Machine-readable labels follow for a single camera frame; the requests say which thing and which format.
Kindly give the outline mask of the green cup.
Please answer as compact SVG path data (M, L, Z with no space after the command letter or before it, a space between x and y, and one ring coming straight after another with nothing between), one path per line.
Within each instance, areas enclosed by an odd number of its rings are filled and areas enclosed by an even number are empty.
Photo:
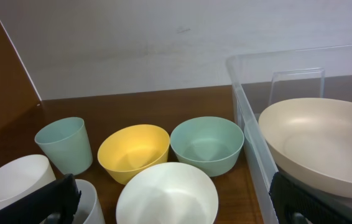
M43 127L34 138L62 174L78 175L93 163L85 121L69 117L54 121Z

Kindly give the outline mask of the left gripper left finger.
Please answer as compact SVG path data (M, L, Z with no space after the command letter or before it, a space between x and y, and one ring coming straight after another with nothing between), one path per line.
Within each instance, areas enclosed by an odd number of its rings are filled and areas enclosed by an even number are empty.
M0 223L72 223L81 191L67 174L0 210Z

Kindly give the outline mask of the white cup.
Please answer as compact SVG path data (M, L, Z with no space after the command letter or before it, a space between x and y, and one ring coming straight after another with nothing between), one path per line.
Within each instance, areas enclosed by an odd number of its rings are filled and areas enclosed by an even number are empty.
M55 180L46 156L33 154L7 163L0 167L0 210Z

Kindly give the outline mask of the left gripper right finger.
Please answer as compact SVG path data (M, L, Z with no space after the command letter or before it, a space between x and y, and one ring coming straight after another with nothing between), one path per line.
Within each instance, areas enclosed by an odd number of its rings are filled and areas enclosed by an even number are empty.
M352 223L347 207L282 172L274 174L269 195L279 223Z

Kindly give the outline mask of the grey translucent cup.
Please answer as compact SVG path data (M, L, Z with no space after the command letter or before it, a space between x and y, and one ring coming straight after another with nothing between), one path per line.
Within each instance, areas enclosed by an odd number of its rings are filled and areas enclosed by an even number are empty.
M77 179L76 185L81 191L81 198L72 224L105 224L94 185L83 179Z

